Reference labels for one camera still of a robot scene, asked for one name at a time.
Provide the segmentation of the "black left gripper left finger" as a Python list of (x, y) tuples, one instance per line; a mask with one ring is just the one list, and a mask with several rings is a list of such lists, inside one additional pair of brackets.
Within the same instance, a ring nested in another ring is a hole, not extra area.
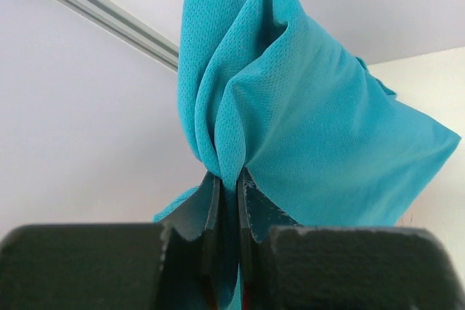
[(218, 309), (221, 182), (156, 223), (45, 224), (1, 241), (3, 309)]

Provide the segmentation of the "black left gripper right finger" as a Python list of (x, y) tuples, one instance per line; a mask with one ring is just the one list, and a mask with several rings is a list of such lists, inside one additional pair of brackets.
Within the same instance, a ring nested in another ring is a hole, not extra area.
[(237, 183), (244, 309), (452, 309), (454, 268), (439, 240), (405, 227), (304, 227)]

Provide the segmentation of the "teal t shirt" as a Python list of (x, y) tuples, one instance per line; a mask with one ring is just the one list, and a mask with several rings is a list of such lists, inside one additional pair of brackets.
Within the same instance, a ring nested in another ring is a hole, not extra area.
[(185, 0), (178, 106), (221, 182), (218, 309), (244, 309), (243, 171), (304, 227), (396, 227), (461, 140), (399, 102), (299, 0)]

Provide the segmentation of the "aluminium frame post left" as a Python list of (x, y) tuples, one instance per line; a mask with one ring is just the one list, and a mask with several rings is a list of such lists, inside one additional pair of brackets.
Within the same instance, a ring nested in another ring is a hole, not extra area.
[(57, 0), (162, 65), (177, 71), (179, 47), (110, 0)]

